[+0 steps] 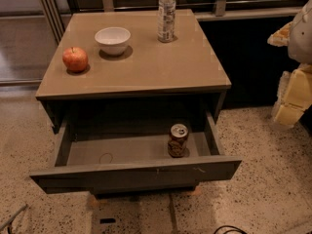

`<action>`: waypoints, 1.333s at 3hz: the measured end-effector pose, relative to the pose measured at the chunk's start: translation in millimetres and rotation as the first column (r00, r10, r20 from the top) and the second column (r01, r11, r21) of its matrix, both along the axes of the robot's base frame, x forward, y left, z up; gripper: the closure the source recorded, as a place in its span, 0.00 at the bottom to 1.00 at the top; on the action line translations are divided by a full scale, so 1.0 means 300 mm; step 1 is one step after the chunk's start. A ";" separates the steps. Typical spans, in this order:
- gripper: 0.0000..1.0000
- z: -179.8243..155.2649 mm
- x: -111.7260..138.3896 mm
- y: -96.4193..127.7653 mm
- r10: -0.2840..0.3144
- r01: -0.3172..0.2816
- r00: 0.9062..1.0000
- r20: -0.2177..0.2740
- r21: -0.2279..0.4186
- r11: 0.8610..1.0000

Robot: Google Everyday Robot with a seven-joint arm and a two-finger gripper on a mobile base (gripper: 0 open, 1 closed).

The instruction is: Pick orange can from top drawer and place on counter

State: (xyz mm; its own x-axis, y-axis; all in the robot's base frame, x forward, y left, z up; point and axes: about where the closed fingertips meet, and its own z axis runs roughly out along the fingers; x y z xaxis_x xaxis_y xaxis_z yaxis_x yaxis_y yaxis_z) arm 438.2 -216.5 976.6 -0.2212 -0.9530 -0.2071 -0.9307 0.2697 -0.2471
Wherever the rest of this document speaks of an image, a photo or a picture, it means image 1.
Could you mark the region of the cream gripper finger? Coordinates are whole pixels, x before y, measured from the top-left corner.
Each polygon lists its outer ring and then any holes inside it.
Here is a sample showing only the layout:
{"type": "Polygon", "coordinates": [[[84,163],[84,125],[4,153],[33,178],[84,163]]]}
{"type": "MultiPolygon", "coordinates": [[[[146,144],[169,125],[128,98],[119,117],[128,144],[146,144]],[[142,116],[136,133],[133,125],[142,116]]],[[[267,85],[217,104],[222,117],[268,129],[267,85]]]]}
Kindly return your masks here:
{"type": "Polygon", "coordinates": [[[312,105],[312,65],[301,64],[293,72],[284,71],[272,109],[273,122],[293,127],[312,105]]]}
{"type": "Polygon", "coordinates": [[[283,27],[269,36],[267,43],[276,47],[288,46],[290,41],[291,26],[291,22],[286,23],[283,27]]]}

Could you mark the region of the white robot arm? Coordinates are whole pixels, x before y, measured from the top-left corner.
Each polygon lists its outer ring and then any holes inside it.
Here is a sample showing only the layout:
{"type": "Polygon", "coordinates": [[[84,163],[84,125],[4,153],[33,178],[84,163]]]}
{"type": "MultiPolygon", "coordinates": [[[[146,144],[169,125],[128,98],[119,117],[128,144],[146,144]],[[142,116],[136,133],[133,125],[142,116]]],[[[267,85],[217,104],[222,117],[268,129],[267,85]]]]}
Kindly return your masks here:
{"type": "Polygon", "coordinates": [[[299,63],[293,72],[283,72],[271,113],[276,126],[289,129],[312,105],[312,0],[291,22],[271,34],[267,43],[286,46],[289,57],[299,63]]]}

